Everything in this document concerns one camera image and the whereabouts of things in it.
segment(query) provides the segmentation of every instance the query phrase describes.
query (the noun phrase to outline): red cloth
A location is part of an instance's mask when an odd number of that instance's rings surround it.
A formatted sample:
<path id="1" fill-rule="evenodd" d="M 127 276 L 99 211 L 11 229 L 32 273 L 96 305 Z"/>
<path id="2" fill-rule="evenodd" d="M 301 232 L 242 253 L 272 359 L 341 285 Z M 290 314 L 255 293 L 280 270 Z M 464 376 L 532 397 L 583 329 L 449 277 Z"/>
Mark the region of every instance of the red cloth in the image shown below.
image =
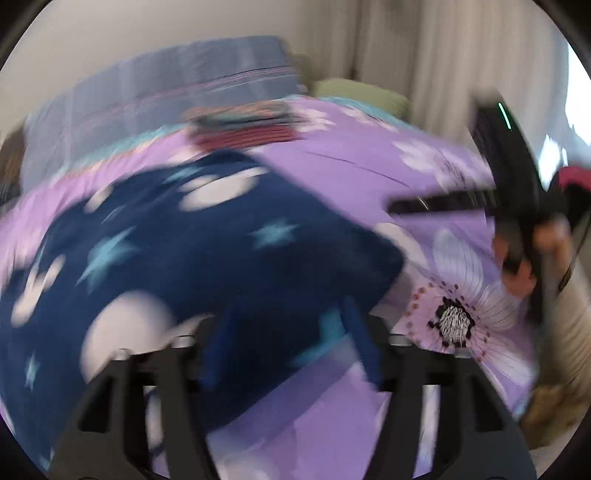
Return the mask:
<path id="1" fill-rule="evenodd" d="M 194 140 L 197 145 L 212 152 L 220 148 L 249 148 L 258 147 L 275 142 L 289 142 L 297 140 L 296 131 L 289 125 L 271 125 L 268 127 L 253 127 L 243 130 L 196 134 Z"/>
<path id="2" fill-rule="evenodd" d="M 564 190 L 572 184 L 591 192 L 591 170 L 581 167 L 564 167 L 558 171 L 558 184 Z"/>

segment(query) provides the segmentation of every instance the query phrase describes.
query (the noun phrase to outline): green folded cloth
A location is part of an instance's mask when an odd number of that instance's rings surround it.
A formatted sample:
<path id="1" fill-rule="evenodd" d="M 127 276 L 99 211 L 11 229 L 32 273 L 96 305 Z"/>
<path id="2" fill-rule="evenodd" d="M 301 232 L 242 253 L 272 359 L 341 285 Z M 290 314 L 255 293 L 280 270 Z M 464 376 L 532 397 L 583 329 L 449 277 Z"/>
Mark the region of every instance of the green folded cloth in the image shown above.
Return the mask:
<path id="1" fill-rule="evenodd" d="M 351 98 L 381 108 L 401 119 L 406 117 L 409 107 L 408 99 L 403 95 L 347 79 L 335 78 L 316 82 L 312 95 L 317 98 L 327 96 Z"/>

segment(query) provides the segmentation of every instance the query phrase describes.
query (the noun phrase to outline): folded cloth stack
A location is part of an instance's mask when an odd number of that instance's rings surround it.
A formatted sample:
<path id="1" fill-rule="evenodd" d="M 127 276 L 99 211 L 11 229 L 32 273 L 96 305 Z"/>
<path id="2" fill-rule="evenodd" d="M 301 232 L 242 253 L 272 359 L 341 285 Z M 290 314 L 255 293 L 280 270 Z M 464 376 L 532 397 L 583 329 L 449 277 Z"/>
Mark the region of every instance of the folded cloth stack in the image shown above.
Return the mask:
<path id="1" fill-rule="evenodd" d="M 193 108 L 184 117 L 205 151 L 249 148 L 297 140 L 295 117 L 287 102 L 265 100 L 236 107 Z"/>

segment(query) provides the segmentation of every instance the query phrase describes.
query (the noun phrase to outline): person's arm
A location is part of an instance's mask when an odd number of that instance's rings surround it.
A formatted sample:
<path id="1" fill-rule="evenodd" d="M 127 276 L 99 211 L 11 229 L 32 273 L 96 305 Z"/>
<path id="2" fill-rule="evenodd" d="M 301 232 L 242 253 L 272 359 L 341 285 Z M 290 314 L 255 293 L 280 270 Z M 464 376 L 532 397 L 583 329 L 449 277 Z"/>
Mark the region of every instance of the person's arm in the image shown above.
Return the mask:
<path id="1" fill-rule="evenodd" d="M 557 295 L 548 328 L 565 384 L 574 395 L 591 399 L 591 287 L 578 261 L 571 264 L 575 250 L 568 224 L 561 220 L 537 228 L 534 243 L 552 259 L 557 283 L 571 267 L 570 279 Z M 495 238 L 493 248 L 500 265 L 506 258 L 507 244 Z M 515 296 L 529 295 L 535 286 L 529 263 L 523 262 L 517 275 L 504 272 L 503 283 Z"/>

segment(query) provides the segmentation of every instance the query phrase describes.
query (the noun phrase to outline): red folded cloth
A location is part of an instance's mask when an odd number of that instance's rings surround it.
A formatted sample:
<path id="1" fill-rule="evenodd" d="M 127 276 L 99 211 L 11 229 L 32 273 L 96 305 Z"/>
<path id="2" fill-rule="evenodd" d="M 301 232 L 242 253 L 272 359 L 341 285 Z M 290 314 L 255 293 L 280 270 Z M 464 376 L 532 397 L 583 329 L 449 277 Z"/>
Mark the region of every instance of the red folded cloth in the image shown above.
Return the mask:
<path id="1" fill-rule="evenodd" d="M 243 130 L 196 134 L 194 140 L 199 147 L 211 152 L 220 148 L 249 148 L 275 142 L 297 140 L 296 131 L 289 125 L 245 128 Z"/>

